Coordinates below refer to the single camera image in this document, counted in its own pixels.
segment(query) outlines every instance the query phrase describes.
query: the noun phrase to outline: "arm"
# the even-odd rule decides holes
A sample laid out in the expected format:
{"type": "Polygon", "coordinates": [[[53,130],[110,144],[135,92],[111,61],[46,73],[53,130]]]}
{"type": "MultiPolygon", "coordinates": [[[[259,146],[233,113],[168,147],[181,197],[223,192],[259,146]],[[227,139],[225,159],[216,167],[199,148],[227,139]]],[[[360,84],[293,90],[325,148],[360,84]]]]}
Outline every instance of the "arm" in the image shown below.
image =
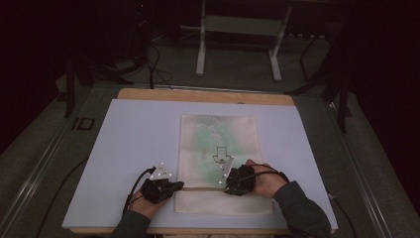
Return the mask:
{"type": "Polygon", "coordinates": [[[147,201],[140,191],[133,195],[129,209],[124,213],[115,230],[112,238],[144,238],[148,232],[149,225],[155,213],[165,204],[167,200],[158,204],[147,201]]]}
{"type": "MultiPolygon", "coordinates": [[[[253,166],[256,173],[270,171],[270,168],[258,166],[252,160],[247,161],[247,166],[253,166]]],[[[305,195],[296,181],[286,182],[281,176],[274,174],[260,175],[257,176],[254,193],[274,198],[278,202],[292,234],[298,237],[305,234],[319,238],[331,237],[327,215],[305,195]]]]}

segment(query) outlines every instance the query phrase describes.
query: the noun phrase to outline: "hand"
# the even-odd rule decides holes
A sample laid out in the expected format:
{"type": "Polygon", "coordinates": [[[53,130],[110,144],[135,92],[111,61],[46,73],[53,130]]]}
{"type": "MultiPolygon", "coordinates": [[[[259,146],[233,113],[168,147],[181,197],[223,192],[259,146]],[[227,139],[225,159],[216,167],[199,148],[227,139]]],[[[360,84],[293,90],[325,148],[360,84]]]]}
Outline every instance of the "hand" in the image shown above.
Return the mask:
{"type": "MultiPolygon", "coordinates": [[[[268,164],[264,166],[257,166],[253,160],[249,159],[246,162],[247,166],[253,166],[255,173],[272,171],[272,169],[267,168],[268,164]]],[[[261,195],[267,198],[273,198],[274,194],[287,182],[279,175],[276,174],[264,174],[256,176],[256,187],[254,188],[254,193],[261,195]]]]}
{"type": "Polygon", "coordinates": [[[154,217],[155,213],[168,201],[169,198],[167,200],[161,201],[158,204],[153,204],[150,201],[146,200],[143,197],[142,193],[138,190],[133,194],[132,202],[129,205],[129,210],[133,210],[140,214],[143,214],[150,220],[152,220],[152,217],[154,217]]]}

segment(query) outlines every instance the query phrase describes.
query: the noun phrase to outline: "dark background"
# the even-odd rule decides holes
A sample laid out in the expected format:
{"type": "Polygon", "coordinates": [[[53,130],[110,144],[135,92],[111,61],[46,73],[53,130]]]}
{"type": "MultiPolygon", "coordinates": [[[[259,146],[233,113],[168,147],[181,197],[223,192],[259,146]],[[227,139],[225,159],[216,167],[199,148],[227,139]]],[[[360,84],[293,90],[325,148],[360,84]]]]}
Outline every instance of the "dark background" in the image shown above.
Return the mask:
{"type": "MultiPolygon", "coordinates": [[[[0,3],[0,153],[58,96],[54,81],[64,74],[68,46],[77,46],[101,63],[146,54],[145,44],[133,44],[141,42],[136,41],[141,36],[136,33],[135,4],[105,0],[0,3]]],[[[215,0],[209,1],[208,11],[223,14],[229,7],[229,13],[238,16],[279,17],[270,4],[232,1],[226,6],[215,0]]],[[[304,37],[317,35],[323,22],[350,16],[336,44],[340,57],[349,64],[351,90],[419,212],[419,4],[322,5],[297,4],[287,31],[304,37]]],[[[199,26],[199,9],[197,0],[157,0],[151,27],[176,40],[179,25],[199,26]]],[[[142,12],[143,20],[148,14],[142,12]]]]}

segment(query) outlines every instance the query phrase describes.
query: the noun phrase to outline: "finger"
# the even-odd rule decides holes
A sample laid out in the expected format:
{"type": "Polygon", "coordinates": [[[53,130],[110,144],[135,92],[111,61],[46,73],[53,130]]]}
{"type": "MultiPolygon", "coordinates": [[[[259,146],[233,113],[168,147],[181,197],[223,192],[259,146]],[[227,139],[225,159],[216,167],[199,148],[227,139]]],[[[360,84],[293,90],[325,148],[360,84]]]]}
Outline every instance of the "finger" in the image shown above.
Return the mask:
{"type": "Polygon", "coordinates": [[[247,162],[245,163],[245,165],[247,165],[247,166],[251,166],[251,165],[256,165],[257,163],[256,162],[254,162],[253,160],[251,160],[251,159],[248,159],[247,160],[247,162]]]}

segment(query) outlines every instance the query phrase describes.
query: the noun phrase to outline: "gray sleeve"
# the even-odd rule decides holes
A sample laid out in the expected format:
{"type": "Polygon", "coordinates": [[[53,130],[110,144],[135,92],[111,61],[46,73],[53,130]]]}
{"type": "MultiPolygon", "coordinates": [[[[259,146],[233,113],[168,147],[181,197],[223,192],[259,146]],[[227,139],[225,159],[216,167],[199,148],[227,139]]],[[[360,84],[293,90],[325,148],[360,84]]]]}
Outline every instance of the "gray sleeve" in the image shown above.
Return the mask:
{"type": "Polygon", "coordinates": [[[112,238],[144,238],[151,220],[138,212],[127,210],[112,232],[112,238]]]}
{"type": "Polygon", "coordinates": [[[331,237],[331,224],[324,210],[309,199],[296,181],[289,182],[274,195],[291,233],[331,237]]]}

